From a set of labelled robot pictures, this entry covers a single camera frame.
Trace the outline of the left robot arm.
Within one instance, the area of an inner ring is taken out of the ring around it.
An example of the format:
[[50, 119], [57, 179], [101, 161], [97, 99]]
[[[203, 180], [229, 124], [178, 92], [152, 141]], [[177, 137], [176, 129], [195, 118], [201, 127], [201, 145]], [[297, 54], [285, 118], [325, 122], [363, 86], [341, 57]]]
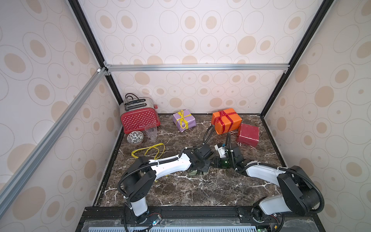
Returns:
[[207, 173], [213, 154], [207, 142], [214, 132], [211, 125], [206, 131], [201, 145], [185, 147], [179, 154], [163, 159], [149, 159], [139, 157], [121, 176], [117, 183], [117, 190], [126, 199], [126, 205], [138, 218], [149, 213], [146, 196], [153, 183], [164, 176], [176, 172]]

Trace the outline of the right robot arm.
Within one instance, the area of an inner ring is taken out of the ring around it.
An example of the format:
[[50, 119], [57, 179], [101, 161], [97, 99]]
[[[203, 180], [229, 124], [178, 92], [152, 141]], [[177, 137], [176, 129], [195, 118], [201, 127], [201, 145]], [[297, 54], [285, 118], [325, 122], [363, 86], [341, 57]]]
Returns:
[[225, 142], [225, 160], [216, 164], [218, 168], [231, 168], [245, 177], [262, 179], [275, 184], [281, 194], [262, 198], [255, 202], [251, 211], [256, 221], [273, 214], [295, 213], [305, 216], [307, 213], [320, 213], [325, 207], [325, 200], [320, 189], [299, 166], [276, 167], [271, 164], [244, 159], [238, 145], [231, 143], [231, 134], [227, 133]]

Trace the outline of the green gift box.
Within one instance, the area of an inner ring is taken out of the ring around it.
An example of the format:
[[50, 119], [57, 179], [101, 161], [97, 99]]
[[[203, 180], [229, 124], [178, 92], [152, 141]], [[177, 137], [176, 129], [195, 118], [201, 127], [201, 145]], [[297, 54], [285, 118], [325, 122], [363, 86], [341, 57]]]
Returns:
[[203, 172], [200, 170], [194, 170], [192, 172], [187, 173], [189, 176], [203, 176], [204, 174], [208, 174], [208, 172]]

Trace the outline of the dark red gift box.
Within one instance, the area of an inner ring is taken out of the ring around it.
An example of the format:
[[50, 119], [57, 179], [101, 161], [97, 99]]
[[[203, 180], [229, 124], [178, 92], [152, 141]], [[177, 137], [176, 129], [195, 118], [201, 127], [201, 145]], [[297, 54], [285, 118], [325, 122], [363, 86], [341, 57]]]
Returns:
[[260, 141], [259, 127], [242, 123], [238, 129], [236, 142], [256, 147]]

